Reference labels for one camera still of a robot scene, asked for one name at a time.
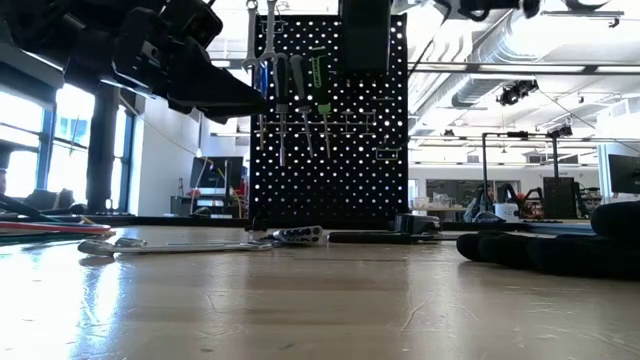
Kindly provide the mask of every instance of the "black foam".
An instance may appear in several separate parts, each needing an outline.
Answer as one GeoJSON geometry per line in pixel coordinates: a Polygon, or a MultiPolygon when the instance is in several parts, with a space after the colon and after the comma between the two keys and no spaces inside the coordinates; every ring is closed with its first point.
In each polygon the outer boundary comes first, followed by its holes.
{"type": "Polygon", "coordinates": [[[502,234],[486,236],[480,239],[480,256],[496,264],[516,268],[533,268],[533,262],[527,253],[527,245],[534,238],[502,234]]]}
{"type": "Polygon", "coordinates": [[[536,270],[544,273],[640,279],[640,247],[625,242],[539,238],[527,251],[536,270]]]}
{"type": "Polygon", "coordinates": [[[591,217],[596,234],[624,241],[638,241],[640,202],[621,202],[598,207],[591,217]]]}
{"type": "Polygon", "coordinates": [[[460,255],[471,261],[485,262],[486,260],[480,256],[478,251],[478,243],[480,236],[478,234],[464,234],[456,241],[456,247],[460,255]]]}
{"type": "Polygon", "coordinates": [[[503,233],[498,231],[480,231],[477,234],[464,234],[458,238],[458,241],[456,241],[456,247],[458,248],[460,255],[467,259],[471,261],[486,262],[489,260],[480,256],[480,252],[478,250],[480,239],[487,236],[498,236],[502,234],[503,233]]]}

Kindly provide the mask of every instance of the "spotlight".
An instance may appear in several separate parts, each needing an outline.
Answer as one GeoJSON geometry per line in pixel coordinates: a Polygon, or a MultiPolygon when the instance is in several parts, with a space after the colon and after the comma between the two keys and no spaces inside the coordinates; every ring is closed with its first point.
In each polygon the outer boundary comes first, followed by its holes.
{"type": "Polygon", "coordinates": [[[503,87],[502,94],[496,100],[502,106],[513,106],[536,90],[538,90],[536,80],[515,81],[503,87]]]}
{"type": "Polygon", "coordinates": [[[557,130],[549,131],[547,133],[548,138],[561,138],[569,136],[573,136],[573,129],[571,128],[571,125],[564,125],[557,130]]]}

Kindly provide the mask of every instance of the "wrench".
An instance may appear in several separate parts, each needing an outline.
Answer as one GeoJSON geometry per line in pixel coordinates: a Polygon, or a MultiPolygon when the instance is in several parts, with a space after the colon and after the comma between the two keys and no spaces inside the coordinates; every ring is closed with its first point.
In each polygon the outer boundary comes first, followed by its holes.
{"type": "Polygon", "coordinates": [[[242,62],[244,71],[249,72],[250,68],[258,69],[260,60],[256,58],[256,13],[258,12],[258,1],[247,0],[247,11],[249,12],[249,43],[247,45],[247,57],[242,62]]]}
{"type": "Polygon", "coordinates": [[[260,55],[260,62],[264,63],[271,59],[273,63],[277,62],[276,52],[273,48],[273,40],[276,32],[276,3],[278,0],[267,0],[269,13],[267,15],[267,46],[264,53],[260,55]]]}

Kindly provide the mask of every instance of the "ceiling light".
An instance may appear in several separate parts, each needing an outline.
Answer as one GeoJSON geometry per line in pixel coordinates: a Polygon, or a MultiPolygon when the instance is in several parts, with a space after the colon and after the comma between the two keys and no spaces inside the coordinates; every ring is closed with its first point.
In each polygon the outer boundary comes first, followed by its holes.
{"type": "Polygon", "coordinates": [[[609,73],[638,73],[640,72],[640,66],[600,66],[596,70],[597,73],[609,72],[609,73]]]}
{"type": "Polygon", "coordinates": [[[218,137],[249,137],[249,133],[211,133],[212,136],[218,137]]]}
{"type": "Polygon", "coordinates": [[[231,61],[229,60],[211,60],[211,65],[218,68],[228,68],[231,67],[231,61]]]}
{"type": "Polygon", "coordinates": [[[584,66],[575,65],[480,65],[478,70],[494,73],[577,73],[584,71],[584,66]]]}

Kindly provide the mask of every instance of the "ceiling duct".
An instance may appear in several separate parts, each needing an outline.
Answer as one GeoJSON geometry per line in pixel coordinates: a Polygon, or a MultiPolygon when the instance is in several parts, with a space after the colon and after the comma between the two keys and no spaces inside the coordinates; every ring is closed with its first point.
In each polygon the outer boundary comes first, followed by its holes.
{"type": "MultiPolygon", "coordinates": [[[[526,19],[521,12],[512,12],[471,54],[468,61],[476,63],[532,63],[542,59],[559,43],[554,39],[535,38],[536,28],[545,26],[544,18],[526,19]]],[[[473,78],[466,74],[451,75],[416,111],[423,116],[442,101],[456,108],[469,108],[508,78],[473,78]]]]}

